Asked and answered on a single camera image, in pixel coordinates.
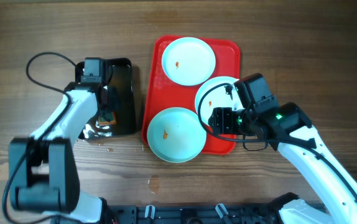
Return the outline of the white plate with stain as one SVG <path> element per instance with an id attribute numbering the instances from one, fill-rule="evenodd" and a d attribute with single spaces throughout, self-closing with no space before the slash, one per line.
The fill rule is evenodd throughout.
<path id="1" fill-rule="evenodd" d="M 203 40 L 182 37 L 165 48 L 161 63 L 163 71 L 174 83 L 194 86 L 211 77 L 216 67 L 216 57 Z"/>

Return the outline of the orange green sponge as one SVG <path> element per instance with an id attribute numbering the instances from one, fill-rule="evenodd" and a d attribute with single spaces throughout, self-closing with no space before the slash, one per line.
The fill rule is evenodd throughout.
<path id="1" fill-rule="evenodd" d="M 114 111 L 105 112 L 98 116 L 98 124 L 100 126 L 116 124 L 116 116 Z"/>

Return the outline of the teal plate with stain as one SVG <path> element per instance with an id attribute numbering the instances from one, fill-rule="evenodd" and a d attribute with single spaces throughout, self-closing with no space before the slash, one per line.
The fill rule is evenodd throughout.
<path id="1" fill-rule="evenodd" d="M 147 142 L 160 159 L 171 163 L 187 162 L 199 155 L 206 143 L 206 131 L 198 116 L 181 107 L 156 114 L 147 129 Z"/>

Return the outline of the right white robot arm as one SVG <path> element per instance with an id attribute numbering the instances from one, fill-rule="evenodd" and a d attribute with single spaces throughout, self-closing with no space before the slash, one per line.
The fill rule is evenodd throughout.
<path id="1" fill-rule="evenodd" d="M 248 136 L 241 143 L 264 142 L 303 175 L 335 223 L 357 223 L 357 182 L 322 141 L 308 116 L 294 103 L 259 104 L 234 111 L 215 108 L 208 120 L 212 135 Z"/>

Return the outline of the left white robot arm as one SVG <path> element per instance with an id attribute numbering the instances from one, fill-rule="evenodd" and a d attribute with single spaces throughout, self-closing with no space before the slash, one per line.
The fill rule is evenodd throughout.
<path id="1" fill-rule="evenodd" d="M 98 110 L 100 84 L 71 82 L 50 118 L 31 136 L 9 145 L 9 179 L 2 212 L 9 223 L 10 205 L 18 211 L 43 213 L 55 223 L 116 223 L 106 200 L 80 189 L 73 145 Z"/>

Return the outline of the black water tray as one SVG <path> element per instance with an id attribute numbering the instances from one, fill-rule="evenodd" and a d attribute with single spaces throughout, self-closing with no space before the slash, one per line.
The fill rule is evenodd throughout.
<path id="1" fill-rule="evenodd" d="M 132 80 L 132 64 L 127 58 L 105 60 L 109 86 L 115 86 L 119 93 L 120 107 L 115 112 L 116 124 L 100 126 L 98 112 L 92 117 L 79 135 L 82 140 L 95 140 L 123 136 L 136 132 L 136 110 Z"/>

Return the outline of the red plastic tray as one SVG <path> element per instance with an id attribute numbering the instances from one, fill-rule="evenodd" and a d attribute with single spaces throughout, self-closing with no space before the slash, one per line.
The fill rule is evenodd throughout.
<path id="1" fill-rule="evenodd" d="M 182 86 L 170 80 L 162 69 L 162 54 L 166 47 L 179 39 L 179 35 L 163 35 L 154 46 L 149 87 L 142 122 L 142 140 L 147 141 L 147 129 L 152 118 L 160 111 L 171 107 L 182 107 L 195 111 L 195 96 L 199 86 Z M 203 38 L 214 51 L 216 68 L 212 77 L 229 76 L 239 78 L 241 52 L 232 41 Z"/>

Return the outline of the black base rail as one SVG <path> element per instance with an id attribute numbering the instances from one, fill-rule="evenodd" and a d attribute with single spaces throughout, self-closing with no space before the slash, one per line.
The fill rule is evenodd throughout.
<path id="1" fill-rule="evenodd" d="M 221 218 L 215 206 L 146 207 L 110 206 L 99 223 L 117 224 L 190 224 L 230 223 L 262 224 L 282 223 L 277 212 L 266 203 L 227 205 L 228 214 Z"/>

